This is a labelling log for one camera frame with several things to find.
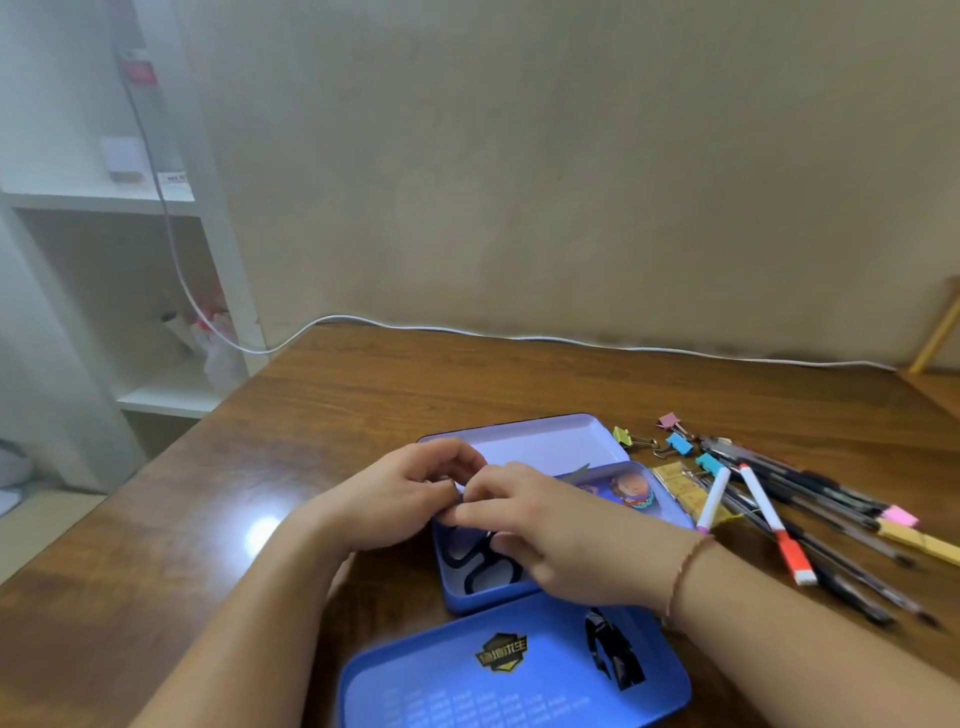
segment wooden stick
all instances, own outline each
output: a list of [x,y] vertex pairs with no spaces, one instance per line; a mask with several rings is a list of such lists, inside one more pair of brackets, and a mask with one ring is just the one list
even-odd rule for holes
[[937,351],[940,350],[940,347],[944,345],[944,342],[947,341],[947,337],[957,325],[957,321],[960,321],[960,277],[952,279],[951,282],[953,284],[953,303],[947,309],[943,318],[940,319],[937,327],[933,329],[933,333],[930,334],[930,338],[926,340],[924,347],[920,349],[920,353],[918,353],[917,358],[913,360],[910,369],[907,370],[912,375],[918,375],[924,372],[926,365],[930,363],[930,359],[934,357]]

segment white cable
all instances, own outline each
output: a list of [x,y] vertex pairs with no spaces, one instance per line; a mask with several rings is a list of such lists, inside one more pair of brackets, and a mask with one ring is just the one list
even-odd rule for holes
[[498,336],[496,334],[480,333],[479,331],[467,331],[461,328],[448,328],[448,327],[431,327],[431,326],[401,326],[396,324],[384,324],[382,321],[375,321],[374,319],[368,319],[363,316],[353,316],[348,313],[334,313],[328,316],[321,316],[320,318],[314,319],[309,324],[304,325],[299,331],[297,331],[292,336],[288,337],[285,341],[280,344],[277,344],[275,347],[270,349],[252,349],[250,347],[245,347],[244,345],[232,341],[227,338],[219,329],[217,329],[213,322],[210,321],[206,314],[201,310],[197,305],[197,301],[194,299],[193,294],[190,293],[190,288],[186,283],[186,278],[183,275],[183,270],[180,267],[180,256],[177,254],[177,238],[174,234],[173,222],[170,216],[170,210],[167,207],[167,201],[163,197],[163,189],[160,184],[160,178],[156,171],[156,165],[154,164],[154,154],[150,148],[150,141],[147,139],[147,134],[143,128],[143,121],[140,119],[140,112],[136,107],[136,103],[133,101],[133,96],[131,94],[130,88],[127,85],[127,78],[123,72],[123,64],[121,62],[120,52],[114,43],[113,47],[113,58],[116,63],[117,73],[120,77],[120,84],[124,88],[124,92],[127,94],[127,101],[131,106],[133,111],[133,119],[136,122],[137,129],[140,131],[140,136],[143,137],[143,146],[147,153],[147,160],[150,162],[150,173],[151,177],[154,180],[154,188],[156,189],[156,195],[160,200],[160,209],[163,213],[163,224],[167,233],[167,242],[170,245],[170,256],[174,260],[174,268],[177,270],[177,278],[180,280],[180,286],[183,288],[183,293],[186,295],[187,300],[190,302],[190,305],[193,306],[193,310],[196,311],[197,316],[203,321],[213,333],[227,342],[230,346],[234,347],[240,352],[253,354],[254,356],[266,356],[268,354],[279,352],[281,349],[287,345],[293,343],[301,336],[303,336],[309,329],[314,326],[319,326],[322,324],[332,324],[338,321],[352,321],[361,324],[369,324],[371,326],[380,327],[380,328],[392,328],[394,330],[400,331],[439,331],[442,333],[458,333],[463,336],[480,336],[483,338],[491,339],[509,339],[510,341],[551,341],[559,344],[575,344],[578,347],[589,347],[591,349],[612,349],[621,352],[660,352],[660,353],[681,353],[687,354],[689,356],[702,356],[704,359],[724,359],[727,361],[747,361],[755,364],[793,364],[799,367],[814,367],[818,369],[828,369],[831,367],[874,367],[876,369],[882,369],[885,372],[895,372],[896,369],[887,364],[880,364],[876,361],[799,361],[796,359],[760,359],[760,358],[741,358],[738,356],[721,356],[720,354],[713,353],[704,353],[704,352],[693,352],[688,349],[671,349],[667,347],[613,347],[606,346],[604,344],[593,344],[588,341],[579,341],[577,339],[566,339],[562,336],[540,336],[540,335],[527,335],[527,336]]

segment white shelf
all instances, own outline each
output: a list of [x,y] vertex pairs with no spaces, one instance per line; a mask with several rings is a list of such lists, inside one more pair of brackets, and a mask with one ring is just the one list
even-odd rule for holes
[[204,374],[204,361],[187,359],[119,398],[121,409],[199,420],[223,401]]
[[[11,207],[20,209],[69,209],[89,212],[139,212],[159,215],[160,200],[149,182],[118,184],[96,182],[77,188],[49,189],[42,192],[6,190]],[[163,186],[163,197],[172,215],[197,215],[189,184]]]

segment beige wall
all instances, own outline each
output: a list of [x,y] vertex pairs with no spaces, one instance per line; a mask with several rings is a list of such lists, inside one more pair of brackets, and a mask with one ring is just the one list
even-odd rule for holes
[[960,273],[955,0],[176,2],[271,343],[902,362]]

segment scissors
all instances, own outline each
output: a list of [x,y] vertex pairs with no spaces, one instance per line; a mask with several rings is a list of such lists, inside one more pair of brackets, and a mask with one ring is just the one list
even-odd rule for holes
[[440,547],[441,557],[444,559],[444,563],[449,566],[451,569],[462,569],[470,561],[476,558],[478,555],[483,557],[483,560],[478,566],[476,566],[470,573],[467,574],[467,577],[464,579],[464,592],[466,594],[473,594],[473,582],[476,581],[476,578],[485,571],[489,571],[501,561],[510,562],[513,571],[510,575],[510,581],[508,584],[515,584],[520,580],[520,577],[523,576],[523,567],[514,561],[509,556],[504,556],[502,553],[497,553],[490,547],[490,541],[493,538],[493,531],[487,531],[483,536],[480,537],[480,540],[477,541],[473,546],[469,548],[467,553],[463,556],[456,557],[450,553],[450,533],[453,531],[451,528],[447,531],[444,542]]

